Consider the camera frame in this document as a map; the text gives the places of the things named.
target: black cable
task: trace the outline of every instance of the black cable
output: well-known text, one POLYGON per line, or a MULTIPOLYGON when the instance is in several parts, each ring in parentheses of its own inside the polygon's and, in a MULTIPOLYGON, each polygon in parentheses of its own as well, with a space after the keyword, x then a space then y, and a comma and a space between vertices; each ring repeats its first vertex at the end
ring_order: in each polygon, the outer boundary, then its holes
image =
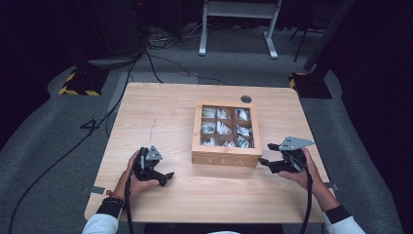
MULTIPOLYGON (((197 25, 196 27, 194 27, 193 29, 190 29, 190 30, 188 30, 187 32, 184 32, 183 34, 186 34, 186 35, 184 35, 184 36, 182 36, 181 37, 181 40, 178 40, 176 37, 174 37, 174 36, 170 36, 169 38, 165 38, 165 36, 164 37, 156 37, 155 39, 153 39, 152 41, 161 41, 161 40, 164 40, 165 39, 165 45, 164 46, 154 46, 154 45, 152 45, 152 44, 150 44, 149 42, 148 42, 148 44, 146 45, 147 46, 147 48, 148 49, 151 49, 151 50, 163 50, 163 49, 170 49, 170 48, 172 48, 173 46, 175 46, 176 44, 178 44, 178 43, 183 43, 183 42, 187 42, 187 41, 190 41, 190 40, 192 40, 194 37, 200 37, 202 34, 199 34, 199 35, 195 35, 195 36, 190 36, 193 32, 196 32, 197 30, 202 30, 202 28, 201 28, 201 26, 202 26, 202 24, 199 24, 199 25, 197 25)), ((164 33, 163 32, 154 32, 154 34, 161 34, 161 35, 164 35, 164 33)))
POLYGON ((128 228, 131 234, 134 234, 133 225, 131 222, 131 174, 128 176, 127 184, 125 186, 125 207, 127 209, 128 228))
POLYGON ((208 78, 208 77, 203 77, 203 76, 195 75, 195 74, 191 73, 190 71, 188 71, 187 69, 185 69, 185 68, 184 68, 183 66, 181 66, 179 63, 174 62, 174 61, 172 61, 172 60, 169 60, 169 59, 167 59, 167 58, 162 58, 162 57, 157 57, 157 56, 150 56, 150 57, 153 57, 153 58, 156 58, 156 59, 164 59, 164 60, 166 60, 166 61, 168 61, 168 62, 170 62, 170 63, 173 63, 173 64, 179 66, 182 70, 184 70, 184 71, 187 72, 188 74, 190 74, 190 75, 192 75, 192 76, 195 76, 195 77, 197 77, 197 78, 206 79, 206 80, 214 80, 214 81, 221 82, 221 83, 223 83, 223 84, 225 84, 225 85, 228 85, 228 86, 230 85, 230 84, 226 83, 225 81, 221 81, 221 80, 219 80, 219 79, 208 78))
POLYGON ((154 72, 154 75, 155 75, 156 79, 157 79, 160 83, 164 83, 161 79, 159 79, 158 74, 157 74, 156 71, 155 71, 154 63, 152 62, 151 56, 149 55, 148 51, 146 51, 146 49, 145 49, 145 52, 146 52, 146 55, 147 55, 148 58, 149 58, 149 62, 151 63, 152 71, 154 72))
POLYGON ((313 198, 312 196, 313 178, 310 175, 307 165, 305 165, 304 169, 306 170, 306 173, 307 173, 307 210, 306 210, 306 215, 304 217, 303 225, 301 226, 301 231, 300 231, 301 234, 304 234, 306 231, 307 224, 310 218, 312 198, 313 198))
POLYGON ((139 149, 139 152, 137 153, 136 158, 134 158, 133 160, 133 164, 131 166, 131 170, 128 175, 128 180, 125 185, 125 207, 127 209, 128 227, 129 227, 131 234, 134 234, 133 225, 131 222, 131 176, 134 173, 133 167, 136 164, 136 161, 140 160, 141 155, 142 155, 142 148, 139 149))
MULTIPOLYGON (((133 68, 133 66, 130 67, 130 68, 128 68, 128 76, 127 76, 126 84, 125 84, 125 86, 124 86, 124 91, 125 91, 125 87, 126 87, 127 84, 129 83, 130 77, 131 77, 132 80, 134 80, 134 79, 133 79, 133 76, 131 75, 131 69, 132 69, 132 68, 133 68)), ((116 104, 113 106, 113 111, 115 111, 117 108, 119 108, 120 99, 119 99, 119 100, 116 102, 116 104)), ((108 132, 108 127, 107 127, 107 125, 108 125, 108 121, 109 121, 110 115, 111 115, 111 114, 109 114, 109 116, 106 118, 106 124, 105 124, 105 130, 106 130, 106 135, 107 135, 107 137, 109 137, 109 132, 108 132)))
MULTIPOLYGON (((132 66, 130 67, 129 70, 129 74, 131 74, 131 69, 134 67, 134 65, 136 64, 136 62, 138 61, 139 57, 136 57, 132 66)), ((113 111, 115 111, 117 105, 121 102, 122 97, 125 93, 125 89, 126 86, 128 84, 128 79, 127 79, 127 83, 122 91, 121 96, 119 97, 118 101, 116 102, 116 104, 113 106, 113 108, 109 111, 109 113, 107 113, 103 119, 100 120, 100 122, 98 122, 97 125, 95 125, 93 128, 91 128, 89 130, 89 132, 78 142, 76 143, 72 148, 70 148, 66 153, 63 154, 63 156, 61 156, 57 161, 55 161, 53 164, 51 164, 44 172, 42 172, 31 184, 30 186, 28 186, 28 188, 24 191, 24 193, 21 195, 21 197, 19 198, 18 202, 15 205, 15 208, 13 210, 12 216, 10 218, 10 223, 9 223, 9 234, 12 234, 13 232, 13 222, 15 221, 15 217, 16 214, 18 212, 19 209, 19 205, 21 204, 21 202, 23 201, 23 199, 25 198, 25 196, 28 194, 28 192, 31 190, 31 188, 36 185, 36 183, 45 175, 47 174, 55 165, 57 165, 60 161, 62 161, 63 159, 65 159, 71 152, 73 152, 79 145, 81 145, 88 137, 90 137, 92 135, 92 133, 99 128, 99 126, 106 120, 106 118, 108 118, 110 116, 110 114, 112 114, 113 111)))

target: small object in box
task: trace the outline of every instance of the small object in box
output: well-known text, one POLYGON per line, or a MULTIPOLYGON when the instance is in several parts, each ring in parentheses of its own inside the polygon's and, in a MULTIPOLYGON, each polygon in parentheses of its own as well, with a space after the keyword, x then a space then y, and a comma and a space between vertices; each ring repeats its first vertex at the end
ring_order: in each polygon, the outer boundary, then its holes
POLYGON ((231 140, 231 141, 225 141, 224 144, 222 144, 222 146, 226 146, 226 147, 236 147, 235 143, 231 140))
POLYGON ((207 146, 215 146, 215 138, 211 137, 209 139, 209 141, 204 140, 203 141, 203 145, 207 145, 207 146))
POLYGON ((218 108, 216 115, 218 116, 218 119, 231 119, 231 115, 224 108, 218 108))
POLYGON ((242 108, 237 108, 236 109, 236 114, 237 114, 237 118, 240 120, 245 120, 248 121, 249 120, 249 111, 242 109, 242 108))
POLYGON ((216 131, 220 134, 220 135, 230 135, 232 133, 232 130, 230 128, 228 128, 228 126, 226 126, 224 123, 222 123, 221 121, 218 121, 216 124, 216 131))
POLYGON ((252 136, 252 129, 248 129, 245 127, 241 127, 240 125, 237 125, 237 134, 242 136, 252 136))
POLYGON ((238 136, 238 146, 241 148, 249 148, 249 141, 242 136, 238 136))
POLYGON ((215 108, 204 107, 203 108, 203 117, 204 118, 215 118, 215 108))
POLYGON ((201 125, 201 132, 203 134, 213 134, 215 133, 215 123, 203 122, 201 125))

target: bracelet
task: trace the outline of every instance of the bracelet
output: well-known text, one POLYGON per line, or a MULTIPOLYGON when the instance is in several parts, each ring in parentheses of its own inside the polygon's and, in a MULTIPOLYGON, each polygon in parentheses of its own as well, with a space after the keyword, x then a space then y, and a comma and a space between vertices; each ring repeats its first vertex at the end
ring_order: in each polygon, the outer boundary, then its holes
POLYGON ((117 203, 117 204, 121 205, 122 209, 125 208, 125 202, 122 199, 118 198, 118 197, 107 197, 107 198, 103 199, 102 204, 104 204, 106 202, 117 203))
POLYGON ((106 190, 106 195, 108 195, 109 197, 117 197, 117 198, 121 199, 122 202, 125 203, 125 199, 122 198, 121 196, 119 196, 118 194, 112 192, 112 190, 106 190))

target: wrist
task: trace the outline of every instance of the wrist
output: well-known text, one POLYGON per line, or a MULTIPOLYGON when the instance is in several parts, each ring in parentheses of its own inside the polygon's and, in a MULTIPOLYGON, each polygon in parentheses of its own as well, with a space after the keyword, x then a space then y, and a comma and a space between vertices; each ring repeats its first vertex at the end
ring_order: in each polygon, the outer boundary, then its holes
POLYGON ((313 187, 313 195, 319 202, 319 207, 322 212, 326 212, 340 206, 340 203, 322 181, 315 184, 313 187))
POLYGON ((126 183, 127 183, 127 180, 128 180, 128 175, 129 175, 128 170, 122 172, 121 178, 119 179, 115 190, 113 190, 113 192, 112 192, 112 194, 113 194, 112 196, 116 196, 116 197, 122 199, 123 201, 125 201, 125 186, 126 186, 126 183))
POLYGON ((107 190, 106 195, 112 198, 118 198, 125 203, 125 192, 119 192, 116 189, 113 192, 111 190, 107 190))
POLYGON ((125 201, 118 198, 118 197, 107 197, 107 198, 103 199, 102 204, 106 204, 106 203, 111 203, 111 204, 116 203, 122 209, 125 208, 125 201))

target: person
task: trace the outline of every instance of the person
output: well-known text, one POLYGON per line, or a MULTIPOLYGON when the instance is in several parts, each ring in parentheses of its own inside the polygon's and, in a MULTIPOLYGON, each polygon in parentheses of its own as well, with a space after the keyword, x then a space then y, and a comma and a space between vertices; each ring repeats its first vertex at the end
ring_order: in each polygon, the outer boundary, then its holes
MULTIPOLYGON (((328 190, 319 176, 319 170, 307 148, 302 148, 306 156, 307 166, 313 178, 312 193, 316 197, 322 211, 322 217, 326 229, 330 234, 344 233, 365 233, 356 223, 352 215, 339 203, 334 195, 328 190)), ((279 176, 297 182, 301 187, 307 189, 307 173, 303 170, 300 173, 279 172, 279 176)))
MULTIPOLYGON (((96 214, 94 214, 86 223, 83 234, 115 234, 118 232, 119 217, 125 207, 125 187, 128 180, 131 167, 139 150, 136 151, 129 159, 128 166, 122 173, 115 190, 108 190, 108 195, 100 205, 96 214)), ((136 176, 131 176, 131 195, 130 199, 135 199, 140 192, 150 187, 158 186, 159 181, 156 179, 139 181, 136 176)))
MULTIPOLYGON (((365 233, 356 223, 353 216, 338 202, 334 195, 328 190, 319 176, 319 170, 314 163, 310 152, 307 148, 302 148, 309 168, 309 172, 313 178, 312 193, 316 197, 322 211, 326 229, 330 234, 344 233, 365 233)), ((138 154, 136 151, 129 159, 127 169, 122 173, 115 190, 108 190, 107 198, 102 202, 102 205, 86 223, 83 234, 115 234, 118 231, 119 217, 125 205, 125 186, 133 164, 133 161, 138 154)), ((301 187, 307 189, 307 173, 303 170, 300 173, 279 172, 279 176, 297 182, 301 187)), ((150 187, 159 185, 156 179, 139 181, 136 176, 131 177, 131 200, 136 198, 140 192, 150 187)), ((214 234, 235 234, 238 232, 222 231, 214 232, 214 234)))

